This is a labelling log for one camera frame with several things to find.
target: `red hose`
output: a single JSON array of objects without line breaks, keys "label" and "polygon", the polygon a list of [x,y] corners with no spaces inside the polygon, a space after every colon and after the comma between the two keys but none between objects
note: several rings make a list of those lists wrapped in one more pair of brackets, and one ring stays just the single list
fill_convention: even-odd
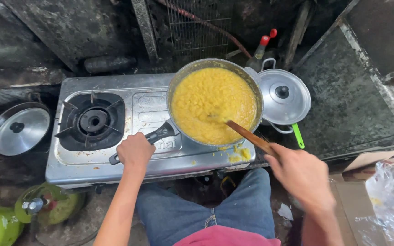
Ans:
[{"label": "red hose", "polygon": [[156,1],[158,3],[161,3],[161,4],[165,5],[165,6],[167,6],[167,8],[170,8],[170,9],[176,11],[177,13],[179,13],[179,14],[181,14],[183,16],[186,16],[186,17],[188,17],[190,19],[195,20],[197,23],[205,25],[205,26],[209,27],[212,30],[221,32],[223,35],[225,35],[230,40],[232,40],[232,42],[234,42],[236,44],[236,46],[238,46],[239,50],[241,50],[241,52],[243,52],[248,58],[252,58],[252,56],[247,52],[246,48],[244,48],[244,46],[234,36],[232,36],[227,31],[225,31],[225,30],[223,30],[223,29],[221,29],[221,28],[219,28],[219,27],[217,27],[215,25],[212,25],[211,23],[209,23],[207,21],[204,21],[204,20],[200,19],[199,17],[189,13],[186,10],[183,10],[183,9],[181,9],[179,7],[176,7],[176,6],[174,6],[174,5],[170,4],[170,3],[166,3],[165,0],[156,0]]}]

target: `red shirt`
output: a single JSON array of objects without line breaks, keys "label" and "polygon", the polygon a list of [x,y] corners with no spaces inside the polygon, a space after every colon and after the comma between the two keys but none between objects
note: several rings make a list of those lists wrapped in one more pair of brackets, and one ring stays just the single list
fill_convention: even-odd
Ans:
[{"label": "red shirt", "polygon": [[225,226],[210,226],[185,237],[173,246],[281,246],[279,239]]}]

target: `person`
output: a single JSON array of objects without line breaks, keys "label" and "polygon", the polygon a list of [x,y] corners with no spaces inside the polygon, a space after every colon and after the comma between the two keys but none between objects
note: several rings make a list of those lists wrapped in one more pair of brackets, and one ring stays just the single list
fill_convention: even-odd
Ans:
[{"label": "person", "polygon": [[[303,150],[270,143],[274,176],[302,204],[302,244],[342,246],[327,165]],[[117,147],[124,171],[93,246],[126,246],[136,206],[151,246],[279,246],[264,169],[250,170],[215,208],[186,201],[154,183],[143,184],[155,147],[138,132]]]}]

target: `green handle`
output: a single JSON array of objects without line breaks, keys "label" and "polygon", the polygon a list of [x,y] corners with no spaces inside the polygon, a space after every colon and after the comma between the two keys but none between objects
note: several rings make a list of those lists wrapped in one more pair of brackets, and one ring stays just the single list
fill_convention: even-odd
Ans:
[{"label": "green handle", "polygon": [[299,147],[301,149],[305,148],[305,145],[303,144],[303,140],[302,140],[302,135],[300,134],[299,126],[297,125],[297,123],[294,123],[291,126],[293,127],[294,135],[296,136]]}]

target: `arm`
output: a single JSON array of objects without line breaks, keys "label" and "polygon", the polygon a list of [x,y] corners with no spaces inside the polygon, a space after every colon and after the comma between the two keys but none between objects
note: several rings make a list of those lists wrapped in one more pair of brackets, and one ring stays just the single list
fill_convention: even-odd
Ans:
[{"label": "arm", "polygon": [[130,135],[117,146],[124,163],[123,176],[93,246],[126,246],[135,209],[136,197],[155,147],[140,132]]},{"label": "arm", "polygon": [[304,246],[343,246],[335,216],[335,199],[328,182],[327,165],[303,150],[271,143],[279,155],[265,155],[275,177],[302,204],[306,215],[302,229]]}]

